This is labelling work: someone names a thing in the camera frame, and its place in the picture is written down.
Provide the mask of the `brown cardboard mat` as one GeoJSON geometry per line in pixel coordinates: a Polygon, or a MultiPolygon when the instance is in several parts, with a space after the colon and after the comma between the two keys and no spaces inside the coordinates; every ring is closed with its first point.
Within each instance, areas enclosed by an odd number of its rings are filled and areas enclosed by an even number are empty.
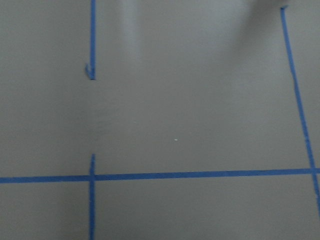
{"type": "MultiPolygon", "coordinates": [[[[317,0],[3,0],[0,178],[320,169],[317,0]]],[[[317,240],[320,173],[95,181],[94,240],[317,240]]],[[[0,183],[3,240],[89,240],[89,181],[0,183]]]]}

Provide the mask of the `blue tape strip lengthwise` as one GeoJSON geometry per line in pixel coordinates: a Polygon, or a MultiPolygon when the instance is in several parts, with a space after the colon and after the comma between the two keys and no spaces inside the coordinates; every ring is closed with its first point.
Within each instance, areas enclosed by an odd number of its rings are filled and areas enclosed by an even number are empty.
{"type": "Polygon", "coordinates": [[[96,155],[93,153],[91,155],[89,168],[89,240],[95,239],[95,165],[96,155]]]}

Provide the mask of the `blue tape strip crosswise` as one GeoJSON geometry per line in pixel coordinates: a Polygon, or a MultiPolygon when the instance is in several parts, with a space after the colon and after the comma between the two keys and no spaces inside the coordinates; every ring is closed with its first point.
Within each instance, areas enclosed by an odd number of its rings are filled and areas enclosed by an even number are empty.
{"type": "Polygon", "coordinates": [[[1,177],[1,184],[24,183],[62,183],[124,180],[156,180],[156,179],[191,179],[191,178],[225,178],[225,177],[256,177],[256,176],[288,176],[319,174],[320,169],[269,169],[269,170],[227,170],[227,171],[194,171],[194,172],[153,172],[153,173],[119,173],[89,175],[55,175],[55,176],[16,176],[1,177]]]}

